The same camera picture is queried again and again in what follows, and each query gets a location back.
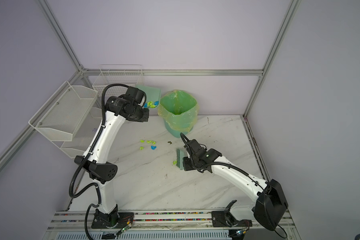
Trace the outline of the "green hand brush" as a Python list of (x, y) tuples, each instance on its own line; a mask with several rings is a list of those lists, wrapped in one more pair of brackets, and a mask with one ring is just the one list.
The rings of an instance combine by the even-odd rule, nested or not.
[(184, 157), (186, 157), (186, 153), (183, 149), (177, 148), (177, 160), (176, 160), (176, 166), (183, 171), (184, 170)]

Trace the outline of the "green plastic dustpan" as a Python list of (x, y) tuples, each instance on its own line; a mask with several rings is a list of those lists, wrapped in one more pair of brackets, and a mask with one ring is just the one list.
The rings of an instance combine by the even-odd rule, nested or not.
[(153, 101), (153, 102), (159, 101), (159, 103), (160, 103), (161, 89), (144, 86), (144, 85), (136, 85), (136, 87), (139, 90), (142, 90), (143, 92), (145, 92), (145, 94), (147, 95), (146, 103), (149, 101)]

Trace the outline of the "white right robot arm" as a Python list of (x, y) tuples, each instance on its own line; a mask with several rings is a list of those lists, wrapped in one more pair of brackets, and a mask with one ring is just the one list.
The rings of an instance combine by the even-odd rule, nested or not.
[(243, 191), (251, 200), (250, 206), (239, 206), (232, 210), (237, 202), (233, 200), (225, 208), (225, 225), (235, 227), (247, 220), (248, 212), (253, 213), (254, 219), (265, 229), (276, 231), (279, 222), (289, 205), (283, 188), (279, 182), (272, 179), (266, 181), (247, 173), (231, 163), (222, 153), (215, 149), (207, 149), (195, 139), (189, 140), (181, 135), (184, 148), (188, 156), (183, 157), (185, 171), (196, 170), (200, 173), (208, 171), (220, 176)]

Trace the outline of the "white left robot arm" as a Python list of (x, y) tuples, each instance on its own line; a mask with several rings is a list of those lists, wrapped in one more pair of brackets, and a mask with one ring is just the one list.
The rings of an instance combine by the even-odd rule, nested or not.
[[(117, 86), (126, 88), (126, 93), (107, 98), (107, 91)], [(82, 155), (75, 157), (78, 168), (70, 182), (69, 196), (75, 199), (90, 187), (95, 187), (98, 202), (90, 204), (90, 207), (96, 210), (93, 221), (93, 226), (96, 228), (115, 228), (122, 221), (113, 186), (110, 183), (116, 176), (118, 167), (108, 162), (108, 156), (118, 131), (126, 121), (138, 123), (148, 121), (149, 109), (144, 107), (146, 101), (146, 93), (136, 87), (125, 84), (106, 86), (101, 95), (101, 123), (89, 147)], [(81, 170), (89, 174), (92, 182), (76, 193), (75, 182)]]

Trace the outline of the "green blue scrap group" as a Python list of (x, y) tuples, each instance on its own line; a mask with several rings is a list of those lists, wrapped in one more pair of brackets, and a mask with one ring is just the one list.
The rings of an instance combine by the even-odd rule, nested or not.
[(149, 101), (145, 103), (144, 108), (156, 108), (158, 106), (159, 106), (159, 101), (155, 101), (155, 102)]

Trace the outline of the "white mesh wall shelf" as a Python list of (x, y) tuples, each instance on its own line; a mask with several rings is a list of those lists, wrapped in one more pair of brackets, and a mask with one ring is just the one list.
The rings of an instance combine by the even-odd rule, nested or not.
[(83, 155), (101, 122), (98, 91), (64, 82), (29, 125), (69, 158)]

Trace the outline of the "aluminium frame post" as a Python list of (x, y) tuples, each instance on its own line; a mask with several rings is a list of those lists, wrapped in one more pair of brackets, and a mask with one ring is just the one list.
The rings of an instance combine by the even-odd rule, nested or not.
[(55, 16), (50, 4), (48, 1), (45, 0), (36, 0), (36, 3), (38, 4), (39, 8), (41, 9), (43, 15), (45, 16), (48, 24), (52, 28), (53, 32), (57, 36), (59, 42), (61, 43), (64, 51), (68, 55), (69, 59), (75, 66), (76, 70), (78, 72), (82, 72), (84, 70), (83, 65), (80, 63), (77, 55), (75, 54), (75, 51), (70, 44), (68, 38), (66, 37), (63, 28), (61, 27), (57, 17)]

